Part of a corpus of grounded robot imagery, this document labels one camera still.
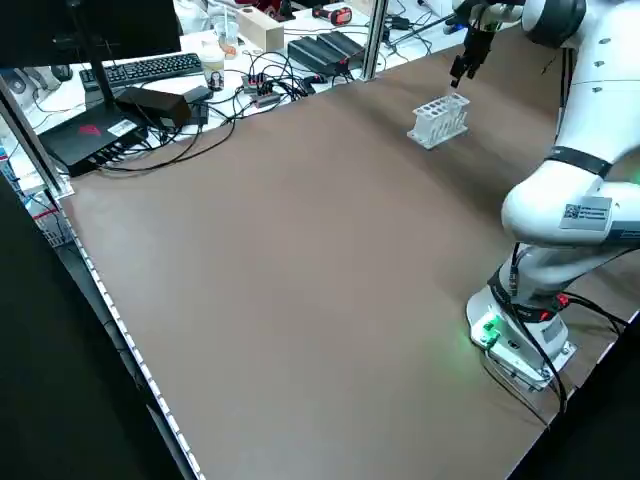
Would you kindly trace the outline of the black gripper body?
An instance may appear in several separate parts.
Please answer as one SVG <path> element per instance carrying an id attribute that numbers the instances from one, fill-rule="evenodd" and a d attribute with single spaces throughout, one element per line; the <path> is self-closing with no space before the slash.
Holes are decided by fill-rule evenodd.
<path id="1" fill-rule="evenodd" d="M 478 69 L 486 60 L 496 35 L 496 26 L 470 26 L 464 39 L 463 60 L 466 69 Z"/>

